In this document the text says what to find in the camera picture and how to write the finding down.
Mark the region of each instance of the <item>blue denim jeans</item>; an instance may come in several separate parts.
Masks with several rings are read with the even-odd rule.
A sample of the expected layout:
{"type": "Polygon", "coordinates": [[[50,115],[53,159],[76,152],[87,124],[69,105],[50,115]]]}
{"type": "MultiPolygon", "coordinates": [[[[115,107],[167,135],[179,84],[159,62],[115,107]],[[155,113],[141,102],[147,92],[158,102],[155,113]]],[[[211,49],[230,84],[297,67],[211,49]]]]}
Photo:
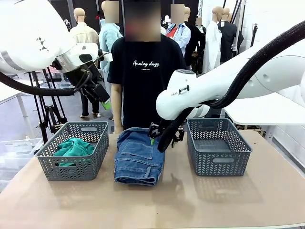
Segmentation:
{"type": "Polygon", "coordinates": [[[118,138],[118,153],[114,159],[114,180],[123,184],[155,186],[160,178],[165,153],[147,136],[148,129],[129,128],[118,138]]]}

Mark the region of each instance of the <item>black tripod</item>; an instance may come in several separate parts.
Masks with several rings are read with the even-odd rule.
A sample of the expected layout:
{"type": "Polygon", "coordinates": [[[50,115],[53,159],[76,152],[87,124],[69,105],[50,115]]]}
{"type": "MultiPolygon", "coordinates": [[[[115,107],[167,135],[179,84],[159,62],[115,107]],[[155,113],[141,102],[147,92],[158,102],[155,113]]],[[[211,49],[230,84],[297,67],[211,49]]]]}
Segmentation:
{"type": "MultiPolygon", "coordinates": [[[[47,68],[47,69],[48,69],[50,79],[48,79],[48,75],[47,75],[47,72],[46,72],[45,69],[43,69],[42,72],[43,72],[43,75],[44,75],[44,77],[47,81],[48,88],[51,88],[51,85],[50,85],[49,81],[51,81],[52,84],[53,84],[53,87],[56,88],[53,77],[52,77],[52,74],[50,72],[50,69],[49,68],[47,68]]],[[[35,82],[36,87],[40,87],[36,72],[29,73],[29,78],[30,78],[31,86],[34,86],[33,82],[35,82]]],[[[47,143],[47,141],[48,141],[48,136],[47,136],[47,131],[46,131],[48,126],[50,126],[51,133],[54,134],[61,128],[61,126],[63,124],[65,124],[67,122],[67,118],[65,116],[65,113],[63,111],[63,107],[61,105],[61,100],[57,96],[57,100],[58,100],[59,106],[61,107],[61,112],[62,112],[63,116],[61,116],[61,114],[58,110],[58,106],[56,104],[55,98],[53,96],[51,98],[52,98],[52,103],[53,104],[46,105],[43,96],[38,96],[40,107],[41,107],[41,112],[42,112],[42,116],[43,116],[43,119],[42,119],[41,118],[41,112],[40,112],[39,105],[38,105],[38,100],[37,100],[37,97],[34,95],[34,100],[35,100],[37,113],[38,113],[38,118],[39,118],[38,127],[41,129],[42,138],[43,138],[44,143],[47,143]]]]}

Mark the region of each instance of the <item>wooden table top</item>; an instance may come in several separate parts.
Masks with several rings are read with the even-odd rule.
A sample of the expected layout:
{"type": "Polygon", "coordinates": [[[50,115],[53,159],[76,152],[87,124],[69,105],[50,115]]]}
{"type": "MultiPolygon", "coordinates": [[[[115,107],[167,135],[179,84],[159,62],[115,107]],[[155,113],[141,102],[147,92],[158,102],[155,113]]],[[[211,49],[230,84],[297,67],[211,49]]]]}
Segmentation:
{"type": "Polygon", "coordinates": [[[0,194],[3,229],[172,229],[305,225],[305,179],[255,131],[243,177],[198,177],[186,137],[156,187],[113,180],[117,135],[93,181],[47,181],[33,158],[0,194]]]}

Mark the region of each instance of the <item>jeans back pocket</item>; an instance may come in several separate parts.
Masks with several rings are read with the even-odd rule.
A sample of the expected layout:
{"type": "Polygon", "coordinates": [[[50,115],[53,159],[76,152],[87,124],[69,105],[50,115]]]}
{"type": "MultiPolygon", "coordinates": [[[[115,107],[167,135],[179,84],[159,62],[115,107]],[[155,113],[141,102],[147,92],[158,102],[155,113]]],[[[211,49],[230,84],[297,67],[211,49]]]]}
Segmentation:
{"type": "Polygon", "coordinates": [[[139,142],[128,142],[121,154],[129,154],[132,156],[138,156],[145,159],[153,159],[153,147],[147,146],[139,142]]]}

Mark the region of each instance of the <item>black jacket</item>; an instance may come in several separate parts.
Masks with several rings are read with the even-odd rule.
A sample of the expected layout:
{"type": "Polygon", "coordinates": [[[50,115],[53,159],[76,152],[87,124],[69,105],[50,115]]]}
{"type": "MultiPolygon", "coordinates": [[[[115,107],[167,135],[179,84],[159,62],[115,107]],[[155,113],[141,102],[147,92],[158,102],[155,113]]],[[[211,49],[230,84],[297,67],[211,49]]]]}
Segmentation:
{"type": "MultiPolygon", "coordinates": [[[[232,49],[231,46],[234,42],[234,38],[236,37],[237,33],[237,26],[234,24],[229,23],[228,21],[224,22],[224,26],[221,27],[221,22],[218,23],[218,29],[221,31],[223,36],[221,37],[221,46],[220,46],[220,62],[226,62],[232,58],[232,49]]],[[[243,42],[244,37],[241,33],[239,33],[238,44],[237,47],[243,42]]]]}
{"type": "Polygon", "coordinates": [[[204,49],[205,34],[201,33],[195,25],[189,23],[188,21],[185,21],[184,23],[191,30],[191,38],[189,43],[186,45],[184,55],[186,66],[190,66],[192,61],[192,53],[196,50],[196,47],[198,47],[198,52],[201,52],[204,49]]]}

